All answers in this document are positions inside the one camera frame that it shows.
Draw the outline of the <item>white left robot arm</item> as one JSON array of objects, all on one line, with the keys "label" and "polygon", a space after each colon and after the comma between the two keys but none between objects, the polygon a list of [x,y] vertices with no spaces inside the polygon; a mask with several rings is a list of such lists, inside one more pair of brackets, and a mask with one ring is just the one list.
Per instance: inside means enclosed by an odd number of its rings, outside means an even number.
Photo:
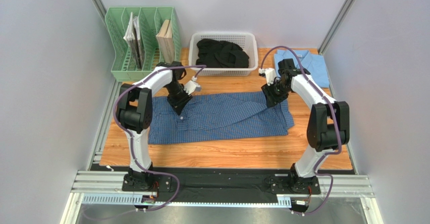
[{"label": "white left robot arm", "polygon": [[124,130],[130,150],[128,181],[153,182],[155,172],[148,152],[148,128],[152,122],[152,97],[162,88],[168,91],[167,101],[180,115],[191,100],[191,91],[179,81],[186,76],[186,68],[180,62],[159,63],[142,80],[124,84],[115,102],[114,120]]}]

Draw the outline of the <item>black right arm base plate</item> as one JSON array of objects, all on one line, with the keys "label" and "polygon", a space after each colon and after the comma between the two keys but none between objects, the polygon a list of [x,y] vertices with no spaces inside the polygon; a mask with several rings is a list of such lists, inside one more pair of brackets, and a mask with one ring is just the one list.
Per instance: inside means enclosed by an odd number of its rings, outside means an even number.
[{"label": "black right arm base plate", "polygon": [[273,194],[320,194],[316,176],[310,178],[292,177],[291,175],[272,175],[264,179]]}]

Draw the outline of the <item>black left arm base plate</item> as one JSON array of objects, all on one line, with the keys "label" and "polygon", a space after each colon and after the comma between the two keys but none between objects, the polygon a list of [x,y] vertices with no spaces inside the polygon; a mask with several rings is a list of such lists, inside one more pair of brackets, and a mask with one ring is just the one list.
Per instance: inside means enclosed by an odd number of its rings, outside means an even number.
[{"label": "black left arm base plate", "polygon": [[165,175],[125,174],[122,182],[122,191],[126,192],[169,192],[174,189],[172,178]]}]

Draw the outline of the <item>blue checked long sleeve shirt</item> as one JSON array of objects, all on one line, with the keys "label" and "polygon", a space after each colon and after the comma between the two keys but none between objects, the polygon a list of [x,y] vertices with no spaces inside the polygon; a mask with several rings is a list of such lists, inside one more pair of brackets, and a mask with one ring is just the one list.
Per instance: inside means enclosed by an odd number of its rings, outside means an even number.
[{"label": "blue checked long sleeve shirt", "polygon": [[267,107],[262,91],[194,96],[180,115],[167,97],[153,98],[148,143],[168,145],[285,136],[294,126],[287,101]]}]

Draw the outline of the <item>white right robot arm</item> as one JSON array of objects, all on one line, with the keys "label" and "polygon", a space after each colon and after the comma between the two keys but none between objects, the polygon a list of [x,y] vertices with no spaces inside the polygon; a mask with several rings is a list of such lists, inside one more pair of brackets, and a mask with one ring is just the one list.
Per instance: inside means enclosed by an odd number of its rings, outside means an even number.
[{"label": "white right robot arm", "polygon": [[278,68],[259,69],[266,79],[262,91],[267,107],[285,101],[297,93],[310,109],[306,137],[308,146],[291,167],[291,183],[297,187],[311,183],[325,159],[339,154],[349,142],[349,105],[328,96],[313,80],[310,72],[296,68],[292,59],[282,60]]}]

